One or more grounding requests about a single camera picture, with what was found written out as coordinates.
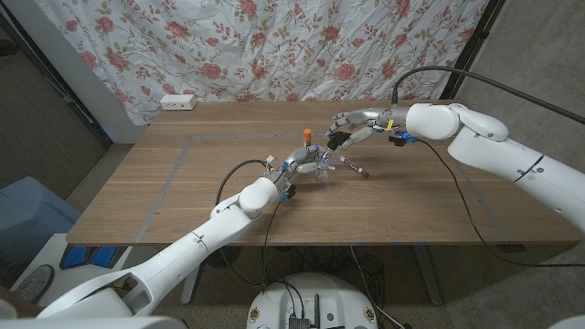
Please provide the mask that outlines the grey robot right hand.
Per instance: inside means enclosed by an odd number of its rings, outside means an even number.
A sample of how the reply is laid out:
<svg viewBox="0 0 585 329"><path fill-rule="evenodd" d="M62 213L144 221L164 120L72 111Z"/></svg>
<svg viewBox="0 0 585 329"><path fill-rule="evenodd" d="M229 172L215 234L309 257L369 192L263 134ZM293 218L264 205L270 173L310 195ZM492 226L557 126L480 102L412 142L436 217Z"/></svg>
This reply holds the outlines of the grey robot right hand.
<svg viewBox="0 0 585 329"><path fill-rule="evenodd" d="M405 131L408 107L363 108L356 111L340 112L326 135L327 146L336 152L343 152L355 143L369 139L374 133Z"/></svg>

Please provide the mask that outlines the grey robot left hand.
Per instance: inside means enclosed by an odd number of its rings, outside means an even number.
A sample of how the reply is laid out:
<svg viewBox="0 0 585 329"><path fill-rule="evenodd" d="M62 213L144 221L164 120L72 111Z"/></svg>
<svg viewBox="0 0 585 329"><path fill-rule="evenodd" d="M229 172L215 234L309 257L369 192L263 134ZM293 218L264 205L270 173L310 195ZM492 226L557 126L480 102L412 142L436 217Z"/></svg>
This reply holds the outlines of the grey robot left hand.
<svg viewBox="0 0 585 329"><path fill-rule="evenodd" d="M300 147L271 171L270 180L279 191L286 190L296 174L312 175L318 181L327 181L335 170L337 160L337 154L328 147L317 144Z"/></svg>

